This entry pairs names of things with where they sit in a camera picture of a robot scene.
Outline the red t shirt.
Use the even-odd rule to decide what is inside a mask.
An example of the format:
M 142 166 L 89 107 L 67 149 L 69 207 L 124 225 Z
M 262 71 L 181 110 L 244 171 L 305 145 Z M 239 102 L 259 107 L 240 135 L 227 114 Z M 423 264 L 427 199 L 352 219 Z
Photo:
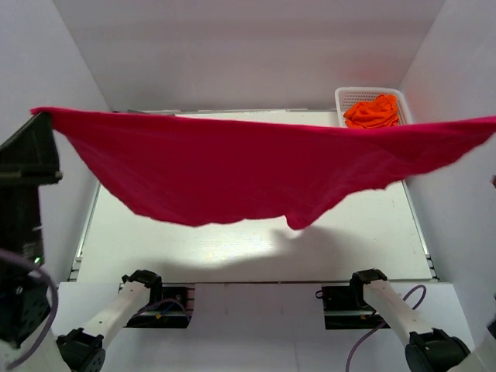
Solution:
M 33 108 L 137 215 L 184 226 L 285 217 L 310 226 L 347 195 L 457 162 L 494 117 L 346 129 Z

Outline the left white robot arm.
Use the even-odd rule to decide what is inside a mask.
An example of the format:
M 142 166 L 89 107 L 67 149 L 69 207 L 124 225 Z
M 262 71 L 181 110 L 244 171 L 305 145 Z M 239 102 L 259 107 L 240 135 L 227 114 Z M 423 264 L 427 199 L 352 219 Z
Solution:
M 82 327 L 55 336 L 57 284 L 42 268 L 39 189 L 62 178 L 51 117 L 32 116 L 1 145 L 1 369 L 100 371 L 129 320 L 164 299 L 160 276 L 138 270 Z

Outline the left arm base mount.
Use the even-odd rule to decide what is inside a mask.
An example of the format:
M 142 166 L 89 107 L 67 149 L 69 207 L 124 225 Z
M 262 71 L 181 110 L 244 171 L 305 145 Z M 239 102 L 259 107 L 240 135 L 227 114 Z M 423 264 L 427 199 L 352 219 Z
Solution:
M 193 316 L 195 286 L 163 284 L 127 323 L 131 329 L 186 329 Z

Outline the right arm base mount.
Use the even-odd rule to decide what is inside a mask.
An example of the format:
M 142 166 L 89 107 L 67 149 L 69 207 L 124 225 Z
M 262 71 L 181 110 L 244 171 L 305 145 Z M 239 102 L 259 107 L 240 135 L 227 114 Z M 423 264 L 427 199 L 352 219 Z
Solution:
M 326 330 L 373 329 L 383 322 L 369 305 L 356 303 L 349 286 L 322 286 L 315 297 L 322 301 Z

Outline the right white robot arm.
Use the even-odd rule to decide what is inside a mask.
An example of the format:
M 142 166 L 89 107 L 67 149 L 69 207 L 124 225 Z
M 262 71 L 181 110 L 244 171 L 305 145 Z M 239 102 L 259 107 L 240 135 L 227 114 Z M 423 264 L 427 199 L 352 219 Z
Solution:
M 353 273 L 350 288 L 350 299 L 356 307 L 371 307 L 394 331 L 404 347 L 409 370 L 495 370 L 495 322 L 487 325 L 481 344 L 470 351 L 460 339 L 424 320 L 394 291 L 382 271 Z

